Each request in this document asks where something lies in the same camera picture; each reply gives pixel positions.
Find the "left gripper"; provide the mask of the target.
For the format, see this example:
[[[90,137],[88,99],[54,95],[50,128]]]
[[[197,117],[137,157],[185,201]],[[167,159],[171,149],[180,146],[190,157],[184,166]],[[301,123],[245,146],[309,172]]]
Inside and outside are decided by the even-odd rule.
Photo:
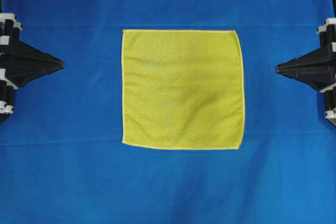
[[[22,24],[17,21],[14,13],[1,13],[1,123],[14,113],[18,88],[65,68],[64,61],[20,41],[18,38],[21,30]],[[13,55],[34,61],[54,63],[59,66],[10,70],[10,67],[14,66],[14,62],[11,56],[5,52],[5,47],[9,46],[9,43],[10,53]]]

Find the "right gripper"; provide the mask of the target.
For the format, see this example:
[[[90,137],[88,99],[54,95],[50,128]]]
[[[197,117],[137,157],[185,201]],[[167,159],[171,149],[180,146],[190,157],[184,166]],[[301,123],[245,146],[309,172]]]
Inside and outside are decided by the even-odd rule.
[[[299,58],[295,58],[275,67],[276,73],[320,90],[324,98],[324,117],[335,127],[335,18],[327,18],[317,28],[320,48]],[[327,71],[310,71],[291,68],[327,66]]]

